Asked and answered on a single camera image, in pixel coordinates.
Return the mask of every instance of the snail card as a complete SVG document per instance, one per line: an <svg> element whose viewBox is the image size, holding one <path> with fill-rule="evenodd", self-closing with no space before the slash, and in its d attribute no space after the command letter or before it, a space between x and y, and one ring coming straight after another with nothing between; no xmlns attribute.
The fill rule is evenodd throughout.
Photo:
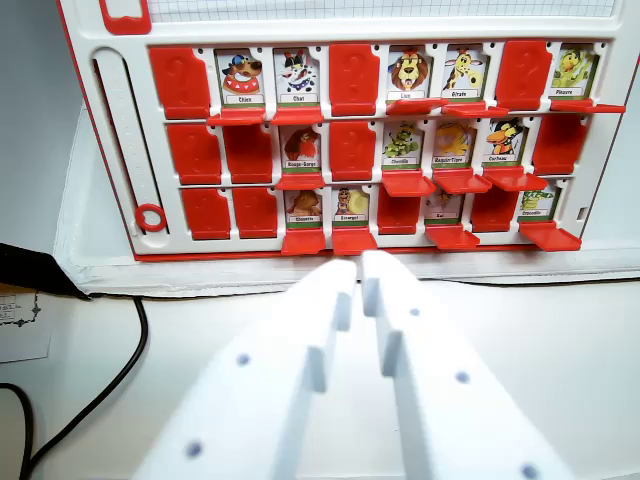
<svg viewBox="0 0 640 480"><path fill-rule="evenodd" d="M482 155L482 166L520 165L528 130L519 118L492 120Z"/></svg>
<svg viewBox="0 0 640 480"><path fill-rule="evenodd" d="M549 97L582 100L591 93L598 56L593 45L563 44L556 59Z"/></svg>
<svg viewBox="0 0 640 480"><path fill-rule="evenodd" d="M444 62L442 98L454 102L482 100L489 57L482 45L449 45Z"/></svg>
<svg viewBox="0 0 640 480"><path fill-rule="evenodd" d="M273 51L276 95L280 107L320 105L318 61L308 48L280 48Z"/></svg>
<svg viewBox="0 0 640 480"><path fill-rule="evenodd" d="M387 103L427 98L431 80L431 58L424 46L392 46L387 67Z"/></svg>
<svg viewBox="0 0 640 480"><path fill-rule="evenodd" d="M422 157L423 132L413 122L384 125L382 170L417 170Z"/></svg>
<svg viewBox="0 0 640 480"><path fill-rule="evenodd" d="M516 212L518 222L553 220L559 198L560 189L552 184L544 190L522 192Z"/></svg>
<svg viewBox="0 0 640 480"><path fill-rule="evenodd" d="M442 225L460 223L464 195L454 195L438 187L426 198L424 223Z"/></svg>
<svg viewBox="0 0 640 480"><path fill-rule="evenodd" d="M344 186L331 191L334 227L369 225L369 194L358 186Z"/></svg>
<svg viewBox="0 0 640 480"><path fill-rule="evenodd" d="M249 49L216 50L220 95L225 107L263 107L262 62Z"/></svg>
<svg viewBox="0 0 640 480"><path fill-rule="evenodd" d="M284 173L320 171L320 135L310 126L279 127L280 155Z"/></svg>
<svg viewBox="0 0 640 480"><path fill-rule="evenodd" d="M322 196L314 190L285 190L287 228L322 227Z"/></svg>
<svg viewBox="0 0 640 480"><path fill-rule="evenodd" d="M440 123L433 142L432 168L466 168L471 155L476 130L464 122Z"/></svg>

